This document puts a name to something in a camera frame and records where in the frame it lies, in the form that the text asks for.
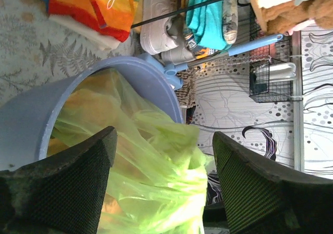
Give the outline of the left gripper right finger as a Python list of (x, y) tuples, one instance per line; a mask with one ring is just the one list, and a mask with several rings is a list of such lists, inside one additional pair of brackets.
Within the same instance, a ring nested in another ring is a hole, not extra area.
[(296, 171), (213, 135), (230, 233), (332, 233), (332, 180)]

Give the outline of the blue trash bin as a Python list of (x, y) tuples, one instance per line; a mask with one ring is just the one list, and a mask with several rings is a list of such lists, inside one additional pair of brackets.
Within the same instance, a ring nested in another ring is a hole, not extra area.
[(140, 96), (174, 122), (183, 122), (174, 92), (180, 84), (176, 68), (167, 69), (148, 54), (105, 59), (76, 76), (34, 87), (1, 107), (1, 170), (13, 171), (46, 158), (55, 121), (68, 97), (88, 76), (107, 68), (119, 71)]

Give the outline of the rainbow striped cloth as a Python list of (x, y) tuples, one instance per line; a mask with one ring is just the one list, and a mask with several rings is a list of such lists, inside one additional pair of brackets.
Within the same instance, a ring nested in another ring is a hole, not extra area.
[(70, 16), (94, 31), (125, 42), (139, 0), (43, 0), (49, 15)]

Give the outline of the teal folded cloth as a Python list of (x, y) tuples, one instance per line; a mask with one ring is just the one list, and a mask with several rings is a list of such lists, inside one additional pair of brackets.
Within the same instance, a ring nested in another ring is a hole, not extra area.
[[(208, 0), (188, 0), (188, 6), (205, 1)], [(222, 1), (187, 12), (186, 24), (192, 31), (197, 45), (216, 50), (223, 50), (227, 46), (222, 32), (222, 14)]]

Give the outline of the brown teddy bear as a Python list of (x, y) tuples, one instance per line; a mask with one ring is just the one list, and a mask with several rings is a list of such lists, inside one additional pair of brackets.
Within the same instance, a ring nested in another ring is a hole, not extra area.
[(271, 8), (262, 8), (268, 34), (285, 33), (296, 25), (313, 19), (323, 29), (332, 29), (332, 0), (308, 0), (295, 5), (295, 0)]

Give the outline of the white sneaker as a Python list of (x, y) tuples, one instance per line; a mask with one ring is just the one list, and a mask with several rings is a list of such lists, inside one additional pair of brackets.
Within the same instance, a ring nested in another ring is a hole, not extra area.
[[(143, 0), (143, 20), (168, 14), (177, 9), (176, 0)], [(173, 18), (163, 18), (141, 26), (140, 44), (144, 51), (156, 55), (179, 46), (177, 34), (170, 35)]]

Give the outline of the woven straw mat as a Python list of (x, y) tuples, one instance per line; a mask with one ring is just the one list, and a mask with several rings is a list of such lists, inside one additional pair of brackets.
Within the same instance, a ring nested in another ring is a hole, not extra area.
[(196, 105), (196, 70), (187, 69), (181, 71), (177, 76), (183, 81), (182, 88), (175, 91), (180, 106), (191, 108)]

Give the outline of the green trash bag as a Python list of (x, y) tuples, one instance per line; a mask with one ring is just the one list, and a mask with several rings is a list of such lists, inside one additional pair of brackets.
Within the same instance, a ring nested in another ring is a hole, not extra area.
[(71, 93), (48, 155), (107, 126), (118, 134), (98, 233), (203, 233), (207, 157), (196, 127), (175, 123), (115, 69), (88, 76)]

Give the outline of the blue handled broom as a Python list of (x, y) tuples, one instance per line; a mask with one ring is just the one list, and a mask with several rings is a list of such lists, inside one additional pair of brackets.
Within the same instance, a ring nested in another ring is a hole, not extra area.
[[(227, 50), (216, 52), (210, 57), (205, 57), (198, 59), (200, 63), (204, 63), (211, 58), (212, 60), (223, 57), (223, 55), (228, 54), (230, 57), (234, 55), (239, 55), (251, 50), (258, 49), (260, 47), (266, 47), (270, 44), (274, 44), (283, 39), (282, 34), (273, 34), (270, 36), (265, 36), (258, 38), (254, 41), (247, 42), (238, 46), (231, 46)], [(167, 79), (167, 82), (171, 85), (173, 90), (178, 90), (183, 87), (183, 80), (177, 76), (178, 72), (185, 71), (188, 69), (188, 63), (185, 61), (180, 62), (179, 64), (174, 64), (172, 61), (166, 61), (166, 64), (160, 63), (156, 58), (154, 58), (149, 53), (143, 53), (138, 56), (138, 58), (145, 60), (157, 68)]]

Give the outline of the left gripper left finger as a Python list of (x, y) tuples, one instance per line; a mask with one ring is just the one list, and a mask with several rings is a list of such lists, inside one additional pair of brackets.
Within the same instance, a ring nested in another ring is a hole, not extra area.
[(117, 131), (15, 171), (1, 171), (1, 233), (96, 233)]

